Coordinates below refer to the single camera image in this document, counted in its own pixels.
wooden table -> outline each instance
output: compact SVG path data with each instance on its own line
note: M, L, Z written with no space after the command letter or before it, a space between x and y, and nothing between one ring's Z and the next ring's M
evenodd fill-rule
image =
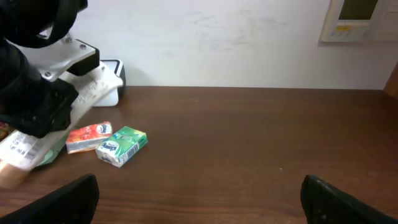
M93 223L305 223L315 174L398 218L398 104L381 91L131 87L79 126L102 121L149 143L120 169L63 152L0 190L0 216L92 173Z

brand logo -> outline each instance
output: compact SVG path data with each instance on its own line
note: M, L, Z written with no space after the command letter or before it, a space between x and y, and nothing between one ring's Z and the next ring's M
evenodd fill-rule
M110 159L108 159L108 158L101 157L101 159L104 160L105 162L112 163L112 161Z
M96 128L98 134L111 134L111 127L108 124L98 125Z
M114 134L114 137L115 137L116 139L125 139L125 140L127 140L127 141L129 141L129 142L132 142L132 137L131 137L131 136L124 136L124 135L122 135L122 134L115 133L115 134Z
M102 143L101 148L107 149L109 151L115 151L119 149L119 143L114 142L114 141L106 141Z

black object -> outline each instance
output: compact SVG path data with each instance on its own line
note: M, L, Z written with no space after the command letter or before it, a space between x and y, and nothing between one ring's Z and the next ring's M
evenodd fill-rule
M24 54L11 45L46 47L63 38L87 0L0 0L0 121L23 133L44 137L66 129L78 92L73 85L42 78ZM53 26L48 38L39 33ZM100 64L100 52L68 69L84 75Z
M11 42L42 48L64 37L87 0L0 0L0 29ZM53 26L48 38L38 35Z
M124 70L124 66L120 71L120 78L123 81L123 85L118 88L119 100L124 96L124 91L126 90L126 71Z
M398 224L314 175L304 179L301 203L308 224Z
M77 63L75 63L74 65L72 65L72 67L70 67L68 69L68 72L77 75L77 76L83 76L85 74L87 74L89 71L91 71L92 69L98 67L100 65L100 51L91 46L88 45L87 43L84 43L87 46L90 46L92 48L95 49L95 53L87 58L85 58L84 60L81 60Z
M89 224L100 197L96 178L84 175L0 218L1 224Z

display screen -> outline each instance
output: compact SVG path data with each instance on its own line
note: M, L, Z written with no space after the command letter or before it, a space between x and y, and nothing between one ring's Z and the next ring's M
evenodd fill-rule
M370 20L377 0L345 0L339 20Z

orange tissue pack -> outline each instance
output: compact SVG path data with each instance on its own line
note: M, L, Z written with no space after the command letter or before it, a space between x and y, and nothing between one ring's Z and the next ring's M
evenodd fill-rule
M94 150L111 135L112 126L108 121L72 130L67 139L68 153Z

